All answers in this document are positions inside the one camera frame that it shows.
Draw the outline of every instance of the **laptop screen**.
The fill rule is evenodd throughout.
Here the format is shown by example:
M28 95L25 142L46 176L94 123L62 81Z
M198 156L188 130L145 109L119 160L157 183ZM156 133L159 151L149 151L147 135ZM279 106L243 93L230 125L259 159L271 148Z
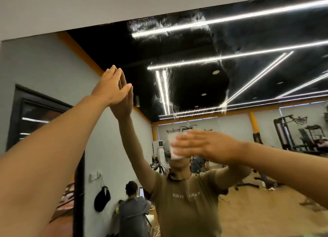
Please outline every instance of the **laptop screen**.
M143 192L143 187L140 187L140 189L139 189L139 197L145 198L144 192Z

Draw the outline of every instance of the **black ceiling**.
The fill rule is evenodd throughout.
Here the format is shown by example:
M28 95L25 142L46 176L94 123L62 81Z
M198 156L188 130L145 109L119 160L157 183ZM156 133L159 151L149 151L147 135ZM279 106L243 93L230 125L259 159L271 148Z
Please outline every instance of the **black ceiling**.
M154 70L147 70L149 65L328 40L328 6L135 39L132 32L309 1L314 0L253 0L74 29L68 33L103 70L113 64L123 69L127 82L133 84L134 95L139 97L140 110L150 121L156 122L160 119L158 116L165 113L156 74ZM220 105L226 98L227 89L229 96L233 95L282 53L169 68L171 113L172 109L179 112ZM318 77L328 69L326 54L328 45L295 50L233 103L271 99ZM296 94L327 89L328 82L324 79Z

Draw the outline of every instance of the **reflected hand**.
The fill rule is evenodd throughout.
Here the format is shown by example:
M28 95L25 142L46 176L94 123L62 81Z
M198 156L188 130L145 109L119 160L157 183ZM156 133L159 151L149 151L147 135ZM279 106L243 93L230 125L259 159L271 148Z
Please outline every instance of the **reflected hand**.
M177 141L171 143L180 156L202 156L206 160L222 165L239 164L243 152L242 141L215 131L189 130L187 134L178 135Z
M117 69L115 65L113 65L104 72L100 81L92 90L91 95L99 98L105 103L106 107L121 102L126 98L132 87L130 83L125 83L123 88L120 87L120 78L122 75L124 76L122 70Z
M123 90L126 86L127 84L126 84L125 75L122 71L120 81L118 82L118 87L119 89ZM118 121L127 119L131 115L132 108L133 108L133 87L129 89L127 95L121 102L115 105L110 105L110 107L115 118Z

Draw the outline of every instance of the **neck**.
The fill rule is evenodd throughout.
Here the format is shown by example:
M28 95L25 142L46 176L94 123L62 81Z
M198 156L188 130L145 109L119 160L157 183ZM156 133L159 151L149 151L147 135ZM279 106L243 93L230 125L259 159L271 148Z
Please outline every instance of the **neck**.
M131 195L131 196L128 196L128 199L131 199L131 198L135 198L135 197L137 197L137 195L136 195L136 194L134 194L134 195Z
M171 168L171 178L174 180L187 180L191 176L189 166L186 169Z

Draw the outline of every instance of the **olive t-shirt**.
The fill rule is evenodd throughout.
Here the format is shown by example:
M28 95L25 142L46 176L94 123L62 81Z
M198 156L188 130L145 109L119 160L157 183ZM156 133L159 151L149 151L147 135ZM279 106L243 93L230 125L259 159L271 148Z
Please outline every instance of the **olive t-shirt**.
M214 177L215 170L210 170L176 181L156 172L150 201L156 207L161 237L221 236L218 195L227 190L220 190Z

